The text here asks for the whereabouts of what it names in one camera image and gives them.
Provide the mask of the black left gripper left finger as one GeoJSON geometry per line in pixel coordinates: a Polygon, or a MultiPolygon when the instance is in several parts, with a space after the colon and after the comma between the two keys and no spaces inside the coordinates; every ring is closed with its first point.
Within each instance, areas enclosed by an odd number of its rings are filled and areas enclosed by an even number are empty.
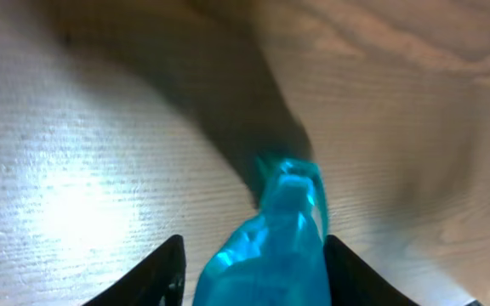
{"type": "Polygon", "coordinates": [[[84,306],[181,306],[184,290],[184,240],[172,235],[84,306]]]}

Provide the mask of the teal mouthwash bottle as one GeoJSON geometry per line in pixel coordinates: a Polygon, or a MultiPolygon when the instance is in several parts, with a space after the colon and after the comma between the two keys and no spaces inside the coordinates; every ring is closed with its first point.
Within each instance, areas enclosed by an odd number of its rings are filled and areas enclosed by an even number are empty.
{"type": "Polygon", "coordinates": [[[323,245],[328,208],[313,162],[282,160],[258,214],[238,227],[208,261],[194,306],[331,304],[323,245]]]}

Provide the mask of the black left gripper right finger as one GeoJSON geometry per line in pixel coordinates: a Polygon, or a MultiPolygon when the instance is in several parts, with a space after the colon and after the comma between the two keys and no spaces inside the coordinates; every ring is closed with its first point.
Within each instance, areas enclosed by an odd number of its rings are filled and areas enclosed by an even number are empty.
{"type": "Polygon", "coordinates": [[[335,235],[327,236],[323,252],[333,306],[418,306],[335,235]]]}

